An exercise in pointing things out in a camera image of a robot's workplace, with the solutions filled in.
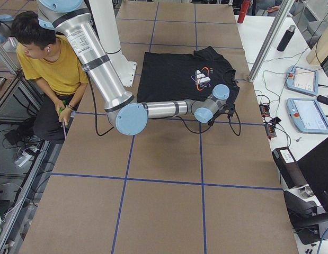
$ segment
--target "black hair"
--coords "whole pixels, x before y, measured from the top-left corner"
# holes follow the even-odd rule
[[[32,44],[44,49],[48,44],[56,43],[55,31],[42,28],[38,15],[33,11],[22,12],[12,23],[12,36],[21,44]]]

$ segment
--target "black bottle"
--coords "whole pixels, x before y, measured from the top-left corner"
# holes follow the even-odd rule
[[[287,44],[289,44],[292,36],[295,34],[295,29],[296,26],[295,25],[291,25],[290,28],[288,30],[286,30],[284,36],[281,38],[281,41],[277,47],[278,51],[284,51]]]

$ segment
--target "black pants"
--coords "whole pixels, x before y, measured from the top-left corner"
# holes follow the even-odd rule
[[[66,105],[68,105],[73,96],[74,94],[58,95],[58,98],[66,101]],[[61,122],[59,123],[59,116],[55,110],[53,101],[47,95],[44,95],[43,103],[34,122],[33,130],[35,135],[51,143],[62,144],[65,141],[65,136],[61,124]]]

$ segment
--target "t-shirt sleeve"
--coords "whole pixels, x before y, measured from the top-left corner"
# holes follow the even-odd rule
[[[79,71],[79,80],[81,83],[83,84],[87,84],[88,83],[88,78],[86,73],[83,71],[83,68],[81,67],[81,63],[78,59],[78,71]]]
[[[25,56],[22,45],[20,43],[16,49],[16,54],[26,79],[37,79],[41,77],[40,74],[35,71],[28,58]]]

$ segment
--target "person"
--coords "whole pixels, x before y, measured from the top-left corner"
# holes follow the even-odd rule
[[[36,136],[62,144],[71,111],[77,109],[87,87],[87,75],[63,35],[39,25],[38,15],[26,11],[12,23],[17,57],[27,80],[35,80],[44,92],[43,103],[34,122]]]
[[[277,16],[281,3],[282,0],[257,0],[255,10],[256,12],[258,10],[266,10],[268,12],[268,16]],[[290,9],[290,13],[293,14],[295,10],[296,5],[294,3]],[[248,14],[253,14],[252,6],[250,7]]]

